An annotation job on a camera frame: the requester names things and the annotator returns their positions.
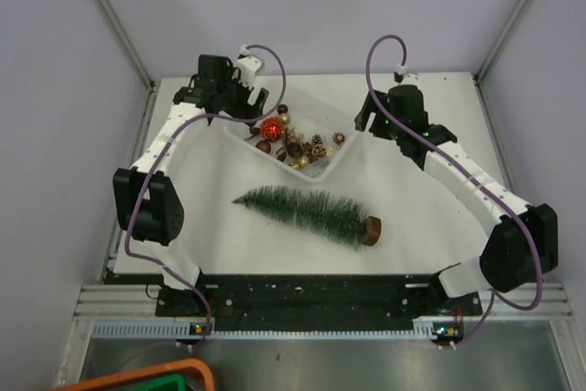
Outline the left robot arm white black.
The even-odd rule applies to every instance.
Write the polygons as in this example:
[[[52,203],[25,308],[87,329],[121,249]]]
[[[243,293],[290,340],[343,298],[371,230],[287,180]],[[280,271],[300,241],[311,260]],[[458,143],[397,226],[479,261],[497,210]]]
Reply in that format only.
[[[196,285],[200,268],[179,241],[185,210],[174,178],[189,149],[215,119],[251,124],[268,98],[255,80],[264,62],[243,47],[236,60],[201,55],[198,69],[175,93],[162,127],[142,155],[113,176],[117,221],[125,231],[127,255],[157,265],[165,283],[178,288],[176,303],[194,315],[208,294]]]

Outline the white plastic basket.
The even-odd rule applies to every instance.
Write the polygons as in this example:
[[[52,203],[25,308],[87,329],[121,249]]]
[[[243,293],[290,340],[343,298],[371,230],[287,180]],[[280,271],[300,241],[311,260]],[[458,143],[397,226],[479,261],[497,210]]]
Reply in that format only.
[[[262,158],[310,184],[322,183],[340,165],[352,148],[357,133],[353,118],[340,102],[323,94],[304,92],[289,86],[283,104],[288,107],[290,123],[284,137],[270,143],[260,135],[260,124],[250,130],[244,125],[228,123],[223,132],[239,147]],[[278,117],[277,111],[269,117]],[[314,147],[311,138],[321,135],[324,144]]]

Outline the brown pine cone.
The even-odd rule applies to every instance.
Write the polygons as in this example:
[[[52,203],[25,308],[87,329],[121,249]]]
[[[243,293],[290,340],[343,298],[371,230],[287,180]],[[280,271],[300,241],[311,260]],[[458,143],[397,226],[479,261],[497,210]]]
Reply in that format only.
[[[311,138],[311,144],[314,147],[322,147],[324,144],[324,140],[321,135],[316,134]]]

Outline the orange plastic crate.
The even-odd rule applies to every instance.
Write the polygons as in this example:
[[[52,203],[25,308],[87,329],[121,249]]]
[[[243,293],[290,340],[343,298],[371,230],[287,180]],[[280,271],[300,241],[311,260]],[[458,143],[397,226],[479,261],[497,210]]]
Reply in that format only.
[[[76,384],[58,386],[56,390],[109,390],[116,386],[137,384],[141,381],[158,379],[165,375],[185,375],[196,379],[204,390],[216,390],[217,385],[211,368],[202,360],[195,358],[182,359],[163,364],[133,369],[122,373],[104,375]]]

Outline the gold small bauble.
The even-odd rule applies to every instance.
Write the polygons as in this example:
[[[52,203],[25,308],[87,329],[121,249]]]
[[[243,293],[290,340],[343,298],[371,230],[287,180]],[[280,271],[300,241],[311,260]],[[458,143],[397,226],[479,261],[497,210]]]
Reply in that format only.
[[[283,125],[288,125],[290,123],[290,116],[287,113],[279,114],[278,118]]]

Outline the small green christmas tree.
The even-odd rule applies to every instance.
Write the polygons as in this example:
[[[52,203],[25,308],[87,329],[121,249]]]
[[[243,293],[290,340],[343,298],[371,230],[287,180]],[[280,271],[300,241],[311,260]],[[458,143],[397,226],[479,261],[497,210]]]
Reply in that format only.
[[[382,221],[359,201],[326,190],[264,186],[247,191],[233,203],[265,217],[352,249],[373,247]]]

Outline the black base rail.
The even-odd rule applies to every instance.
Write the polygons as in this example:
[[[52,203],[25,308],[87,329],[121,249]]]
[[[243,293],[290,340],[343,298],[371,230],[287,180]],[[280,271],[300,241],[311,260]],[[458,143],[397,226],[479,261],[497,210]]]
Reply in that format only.
[[[198,298],[162,288],[156,314],[203,318],[216,331],[405,330],[420,317],[481,315],[478,294],[450,299],[430,275],[204,275]]]

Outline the red glitter bauble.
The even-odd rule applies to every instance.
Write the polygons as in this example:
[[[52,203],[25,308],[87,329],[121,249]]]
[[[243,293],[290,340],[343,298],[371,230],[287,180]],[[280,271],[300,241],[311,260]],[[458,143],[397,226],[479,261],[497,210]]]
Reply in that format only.
[[[265,119],[259,127],[260,135],[270,143],[276,143],[280,141],[285,133],[286,126],[283,121],[277,117],[269,117]]]

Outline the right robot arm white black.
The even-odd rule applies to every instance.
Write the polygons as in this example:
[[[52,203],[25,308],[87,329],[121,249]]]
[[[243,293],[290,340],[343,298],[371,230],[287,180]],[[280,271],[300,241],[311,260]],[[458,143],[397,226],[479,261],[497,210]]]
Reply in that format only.
[[[444,125],[429,122],[422,91],[413,84],[371,90],[354,119],[358,131],[391,140],[417,167],[440,182],[487,235],[479,256],[435,274],[429,306],[440,314],[479,290],[507,293],[536,282],[559,265],[559,220],[546,203],[534,206],[491,177]]]

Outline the green plastic crate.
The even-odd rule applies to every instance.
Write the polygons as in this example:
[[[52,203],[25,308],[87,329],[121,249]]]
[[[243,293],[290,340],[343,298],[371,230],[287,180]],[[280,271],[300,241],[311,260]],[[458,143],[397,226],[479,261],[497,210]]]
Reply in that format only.
[[[172,374],[149,379],[144,382],[130,385],[130,391],[187,391],[188,385],[183,375]]]

